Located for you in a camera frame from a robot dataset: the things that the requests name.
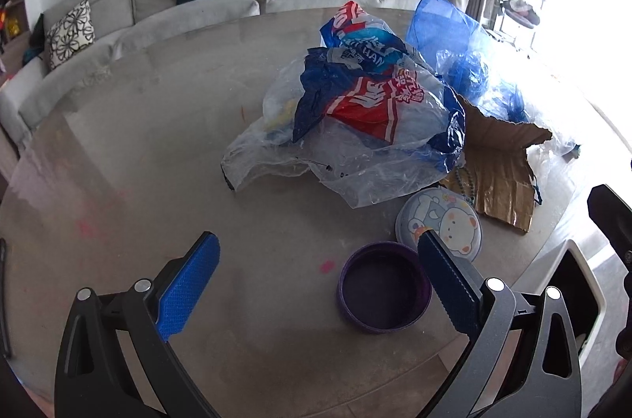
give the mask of silver screw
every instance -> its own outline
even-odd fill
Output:
[[[559,292],[559,290],[555,286],[549,286],[547,288],[547,296],[549,298],[552,298],[553,300],[557,300],[558,298],[562,296],[562,294]]]
[[[501,292],[505,289],[505,283],[502,282],[500,279],[492,277],[487,280],[487,287],[495,292]]]
[[[152,287],[152,282],[148,279],[140,279],[140,281],[136,281],[136,284],[134,284],[134,289],[139,294],[146,292],[151,287]]]
[[[79,290],[77,292],[77,300],[86,300],[88,297],[90,297],[91,294],[92,292],[90,291],[90,288]]]

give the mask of teddy bear illustration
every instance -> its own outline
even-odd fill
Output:
[[[451,251],[466,257],[472,251],[478,228],[475,217],[466,211],[468,204],[446,194],[441,199],[434,195],[420,195],[418,202],[415,214],[408,222],[408,230],[415,243],[424,232],[433,229]]]

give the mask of red and blue plastic bag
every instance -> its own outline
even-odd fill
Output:
[[[465,114],[419,52],[353,1],[320,33],[325,46],[283,70],[263,117],[228,147],[229,185],[311,170],[362,207],[450,172],[463,149]]]

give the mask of round lid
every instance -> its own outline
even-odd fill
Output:
[[[472,206],[443,187],[426,188],[409,198],[397,215],[397,241],[417,248],[419,236],[433,229],[458,257],[474,260],[481,243],[480,222]]]

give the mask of purple bowl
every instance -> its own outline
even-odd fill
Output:
[[[417,253],[394,241],[371,243],[356,251],[338,280],[342,314],[373,334],[414,324],[426,311],[431,296],[431,282]]]

